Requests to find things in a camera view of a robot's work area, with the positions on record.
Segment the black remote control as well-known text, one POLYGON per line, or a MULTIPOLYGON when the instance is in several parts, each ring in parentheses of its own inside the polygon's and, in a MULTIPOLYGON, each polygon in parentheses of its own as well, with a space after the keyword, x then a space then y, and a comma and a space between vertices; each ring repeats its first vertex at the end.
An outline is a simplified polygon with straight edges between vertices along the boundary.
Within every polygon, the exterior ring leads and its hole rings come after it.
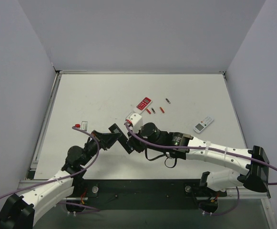
POLYGON ((119 128, 117 124, 113 124, 109 127, 109 130, 111 133, 117 133, 120 134, 120 137, 118 138, 118 142, 121 144, 121 146, 125 149, 125 151, 128 154, 131 154, 134 151, 134 148, 130 146, 129 140, 126 137, 126 135, 122 132, 122 130, 119 128))

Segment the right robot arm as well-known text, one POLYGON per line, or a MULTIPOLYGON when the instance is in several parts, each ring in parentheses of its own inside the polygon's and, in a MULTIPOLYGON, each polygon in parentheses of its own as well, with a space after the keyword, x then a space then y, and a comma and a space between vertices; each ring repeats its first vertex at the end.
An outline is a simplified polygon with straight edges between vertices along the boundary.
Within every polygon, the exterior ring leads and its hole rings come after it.
POLYGON ((203 172, 202 187, 213 191, 245 187, 254 192, 268 192, 269 161, 259 146, 253 149, 229 148, 192 135, 161 131, 154 123, 147 123, 139 130, 132 130, 131 123, 125 126, 128 144, 137 152, 146 153, 151 149, 166 159, 198 160, 224 168, 219 172, 203 172))

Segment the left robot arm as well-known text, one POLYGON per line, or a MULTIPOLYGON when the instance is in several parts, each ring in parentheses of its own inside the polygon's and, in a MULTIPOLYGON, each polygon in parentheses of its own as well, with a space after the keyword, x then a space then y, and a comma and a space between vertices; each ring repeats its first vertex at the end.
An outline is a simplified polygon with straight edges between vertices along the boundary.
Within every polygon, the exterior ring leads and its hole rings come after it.
POLYGON ((46 182, 10 195, 0 211, 0 229, 31 229, 35 223, 64 198, 83 192, 83 175, 101 149, 109 149, 120 133, 92 131, 84 147, 72 146, 65 164, 46 182))

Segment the red and white remote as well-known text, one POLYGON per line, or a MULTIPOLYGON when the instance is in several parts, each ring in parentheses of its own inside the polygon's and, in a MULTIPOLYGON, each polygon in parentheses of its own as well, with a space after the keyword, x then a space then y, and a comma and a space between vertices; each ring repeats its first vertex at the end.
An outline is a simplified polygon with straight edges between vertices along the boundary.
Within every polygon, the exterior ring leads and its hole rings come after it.
POLYGON ((133 108, 133 112, 139 115, 142 114, 152 102, 153 101, 150 98, 145 97, 136 107, 133 108))

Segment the white remote control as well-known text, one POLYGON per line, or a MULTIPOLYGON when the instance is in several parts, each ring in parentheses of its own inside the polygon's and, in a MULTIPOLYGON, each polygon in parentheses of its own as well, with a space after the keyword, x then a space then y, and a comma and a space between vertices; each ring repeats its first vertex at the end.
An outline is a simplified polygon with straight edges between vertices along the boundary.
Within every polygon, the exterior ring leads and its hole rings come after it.
POLYGON ((204 118, 203 120, 199 121, 199 123, 197 123, 197 124, 193 127, 193 130, 194 130, 196 133, 201 133, 201 132, 203 132, 209 125, 211 125, 213 121, 214 121, 214 118, 212 118, 211 116, 207 116, 207 117, 204 118))

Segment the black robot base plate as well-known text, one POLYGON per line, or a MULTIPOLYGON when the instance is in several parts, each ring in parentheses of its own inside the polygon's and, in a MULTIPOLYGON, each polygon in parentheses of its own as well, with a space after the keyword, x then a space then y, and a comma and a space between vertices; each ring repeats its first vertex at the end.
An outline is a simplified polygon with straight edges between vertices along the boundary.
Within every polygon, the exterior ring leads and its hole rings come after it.
POLYGON ((99 210, 187 210, 226 196, 199 179, 85 179, 66 200, 99 210))

